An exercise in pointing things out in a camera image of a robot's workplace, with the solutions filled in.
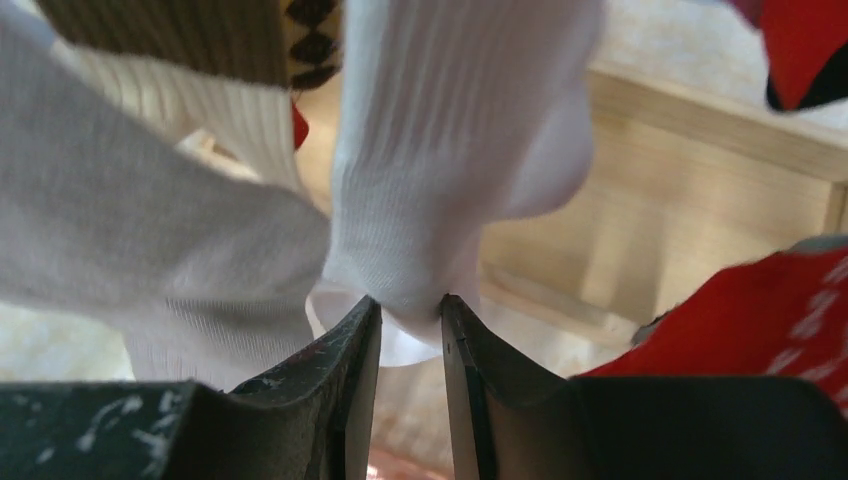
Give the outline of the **red patterned sock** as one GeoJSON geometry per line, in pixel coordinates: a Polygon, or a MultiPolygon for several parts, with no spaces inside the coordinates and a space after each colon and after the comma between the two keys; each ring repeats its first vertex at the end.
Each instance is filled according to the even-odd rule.
{"type": "Polygon", "coordinates": [[[847,409],[847,250],[789,251],[717,272],[592,376],[797,377],[847,409]]]}

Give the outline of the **wooden hanger rack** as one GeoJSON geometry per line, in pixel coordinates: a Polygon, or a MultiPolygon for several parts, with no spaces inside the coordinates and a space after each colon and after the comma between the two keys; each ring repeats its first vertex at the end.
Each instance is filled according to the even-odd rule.
{"type": "Polygon", "coordinates": [[[479,317],[527,355],[622,352],[715,269],[845,226],[847,134],[607,67],[593,158],[562,207],[483,228],[479,317]]]}

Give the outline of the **pink plastic laundry basket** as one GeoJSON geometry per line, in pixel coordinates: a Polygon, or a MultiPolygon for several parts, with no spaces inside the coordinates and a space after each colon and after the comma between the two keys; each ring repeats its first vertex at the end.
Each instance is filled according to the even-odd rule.
{"type": "Polygon", "coordinates": [[[449,480],[453,476],[422,466],[393,453],[372,447],[366,480],[449,480]]]}

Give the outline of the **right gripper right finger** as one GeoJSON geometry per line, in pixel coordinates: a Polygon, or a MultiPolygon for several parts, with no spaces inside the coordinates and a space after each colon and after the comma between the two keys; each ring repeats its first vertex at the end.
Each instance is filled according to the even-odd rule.
{"type": "Polygon", "coordinates": [[[571,377],[444,297],[459,479],[843,479],[847,424],[785,377],[571,377]]]}

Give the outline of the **grey sock with striped cuff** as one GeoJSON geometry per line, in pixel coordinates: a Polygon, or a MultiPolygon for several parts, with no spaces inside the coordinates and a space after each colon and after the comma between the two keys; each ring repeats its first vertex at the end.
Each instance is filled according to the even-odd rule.
{"type": "Polygon", "coordinates": [[[326,217],[200,165],[1,22],[1,298],[99,320],[135,376],[228,389],[312,340],[326,217]]]}

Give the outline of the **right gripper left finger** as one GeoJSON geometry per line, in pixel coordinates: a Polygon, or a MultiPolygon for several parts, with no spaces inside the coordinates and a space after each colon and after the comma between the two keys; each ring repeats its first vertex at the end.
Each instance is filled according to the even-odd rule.
{"type": "Polygon", "coordinates": [[[195,381],[5,383],[5,479],[363,479],[381,311],[361,299],[277,366],[195,381]]]}

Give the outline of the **white sock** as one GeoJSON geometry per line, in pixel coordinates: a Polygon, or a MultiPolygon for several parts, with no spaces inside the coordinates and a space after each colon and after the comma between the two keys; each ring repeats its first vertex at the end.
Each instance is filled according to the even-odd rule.
{"type": "Polygon", "coordinates": [[[483,228],[565,205],[594,148],[585,74],[601,1],[350,1],[329,257],[330,325],[383,309],[380,362],[441,352],[439,304],[479,302],[483,228]]]}

